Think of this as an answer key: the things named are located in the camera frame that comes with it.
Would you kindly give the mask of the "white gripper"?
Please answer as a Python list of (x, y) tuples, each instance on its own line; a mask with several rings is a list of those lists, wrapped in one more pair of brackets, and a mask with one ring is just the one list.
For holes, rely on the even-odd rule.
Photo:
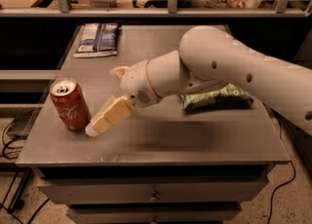
[(148, 60), (129, 66), (119, 66), (109, 71), (121, 80), (124, 96), (110, 97), (85, 127), (86, 135), (96, 137), (129, 118), (134, 106), (145, 108), (159, 103), (162, 98), (152, 89), (147, 76)]

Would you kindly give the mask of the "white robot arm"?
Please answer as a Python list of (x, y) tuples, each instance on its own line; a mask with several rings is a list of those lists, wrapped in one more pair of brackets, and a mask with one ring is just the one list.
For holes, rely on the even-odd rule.
[(259, 53), (214, 26), (196, 26), (179, 48), (130, 67), (114, 68), (122, 96), (108, 99), (86, 126), (97, 136), (173, 94), (216, 91), (235, 85), (312, 134), (312, 70)]

